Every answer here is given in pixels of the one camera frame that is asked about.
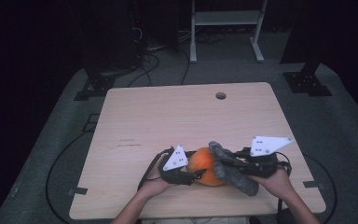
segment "wire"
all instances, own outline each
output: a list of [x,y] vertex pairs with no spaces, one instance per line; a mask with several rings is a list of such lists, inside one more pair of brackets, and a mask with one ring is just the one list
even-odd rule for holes
[[185,75],[183,76],[182,78],[182,81],[181,81],[181,85],[183,85],[183,83],[185,82],[185,78],[187,76],[187,73],[188,73],[188,68],[190,67],[190,59],[188,58],[187,54],[181,49],[182,53],[185,54],[186,56],[186,59],[187,59],[187,68],[186,68],[186,72],[185,72]]
[[134,83],[138,78],[140,78],[140,77],[142,77],[142,76],[144,76],[144,75],[147,75],[147,76],[148,76],[148,78],[149,78],[149,84],[151,84],[151,78],[150,78],[149,72],[153,71],[154,69],[156,69],[156,68],[158,67],[158,65],[159,65],[159,58],[158,58],[157,56],[153,55],[153,54],[146,54],[146,56],[151,56],[151,57],[155,58],[155,59],[157,60],[156,65],[154,65],[154,66],[153,66],[150,70],[148,70],[148,71],[145,71],[145,70],[144,70],[144,72],[143,72],[141,75],[135,77],[135,78],[130,82],[130,84],[127,86],[127,88],[130,87],[130,86],[132,85],[132,83]]
[[199,44],[212,45],[217,42],[223,41],[227,38],[225,34],[220,34],[220,35],[222,37],[219,37],[218,35],[210,35],[210,34],[201,33],[200,35],[197,35],[196,40],[197,40],[197,43],[199,43]]
[[146,48],[148,53],[155,53],[157,51],[163,50],[165,49],[167,46],[158,46],[158,47],[153,47],[153,48]]
[[327,171],[327,169],[326,169],[319,161],[317,161],[316,159],[314,159],[312,156],[310,156],[310,155],[308,155],[308,154],[303,153],[303,155],[304,155],[305,157],[307,157],[308,159],[311,159],[312,161],[316,162],[316,163],[325,171],[325,173],[327,174],[328,178],[330,179],[331,186],[332,186],[333,192],[334,192],[334,201],[333,201],[332,211],[330,212],[330,214],[328,215],[328,217],[327,217],[326,220],[324,221],[324,224],[325,224],[325,223],[328,223],[328,222],[330,221],[330,219],[333,217],[333,215],[334,215],[334,213],[336,212],[336,209],[337,209],[337,198],[338,198],[338,195],[337,195],[336,183],[334,182],[333,177],[330,175],[330,173]]
[[142,33],[142,30],[137,28],[137,27],[133,27],[132,30],[137,30],[139,31],[139,37],[138,37],[138,40],[141,40],[142,39],[142,36],[143,36],[143,33]]
[[[150,54],[146,54],[146,56],[147,56],[148,62],[150,63]],[[145,74],[147,75],[147,78],[148,78],[148,80],[149,80],[148,86],[153,86],[153,84],[152,84],[152,78],[151,78],[150,75],[149,75],[149,71],[146,71],[146,70],[145,70],[143,63],[141,64],[141,69],[142,69],[142,70],[145,72]]]
[[153,178],[153,179],[146,179],[145,181],[153,181],[153,180],[157,180],[157,179],[161,179],[161,176]]
[[48,207],[50,208],[51,212],[63,223],[68,223],[69,222],[67,220],[65,220],[65,218],[61,217],[58,212],[55,210],[54,206],[52,205],[50,198],[48,196],[48,183],[51,177],[51,173],[57,163],[57,161],[60,159],[60,157],[62,156],[62,154],[74,143],[76,142],[79,138],[81,138],[83,135],[85,135],[86,133],[94,133],[95,127],[89,128],[86,131],[82,132],[80,135],[78,135],[74,140],[72,140],[72,142],[70,142],[68,145],[66,145],[66,147],[61,151],[61,153],[58,155],[58,157],[55,159],[55,161],[53,162],[53,164],[50,167],[50,170],[48,171],[48,178],[46,180],[46,185],[45,185],[45,195],[46,195],[46,201],[48,202]]
[[[200,26],[197,30],[196,30],[196,34],[202,29],[202,26]],[[191,32],[190,31],[178,31],[178,33],[186,33],[183,36],[179,36],[178,37],[178,42],[180,44],[188,44],[189,42],[185,42],[186,40],[188,40],[191,37]]]
[[277,153],[277,154],[280,154],[280,155],[284,156],[284,157],[286,158],[287,162],[289,162],[289,163],[290,163],[290,160],[289,160],[289,158],[288,158],[286,155],[284,155],[284,154],[283,154],[283,153],[281,153],[281,152],[275,152],[275,153]]

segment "metal stand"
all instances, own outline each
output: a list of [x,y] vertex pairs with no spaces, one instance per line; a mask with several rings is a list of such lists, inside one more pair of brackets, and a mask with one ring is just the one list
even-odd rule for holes
[[283,73],[292,93],[307,93],[309,96],[332,96],[325,85],[315,76],[320,62],[307,62],[300,72]]
[[107,92],[115,84],[115,78],[108,78],[101,75],[99,72],[91,71],[85,68],[89,79],[83,86],[82,91],[78,91],[75,101],[87,101],[90,97],[106,96]]
[[197,62],[196,49],[196,26],[198,25],[244,25],[255,24],[255,36],[251,37],[252,48],[255,57],[259,63],[264,62],[264,57],[258,47],[257,40],[260,35],[261,25],[264,20],[268,0],[263,1],[260,10],[251,11],[213,11],[213,12],[196,12],[195,0],[191,8],[191,42],[190,42],[190,62]]

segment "person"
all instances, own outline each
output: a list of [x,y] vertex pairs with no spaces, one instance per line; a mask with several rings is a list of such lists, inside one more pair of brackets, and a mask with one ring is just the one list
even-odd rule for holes
[[[159,178],[157,167],[160,161],[161,160],[159,160],[150,171],[150,174],[147,177],[149,181],[145,181],[142,187],[134,194],[111,224],[134,224],[140,216],[147,201],[175,186]],[[262,178],[258,176],[250,177],[266,188],[270,194],[282,199],[292,212],[296,223],[320,223],[293,188],[289,176],[283,167],[278,167],[277,172],[269,178]]]

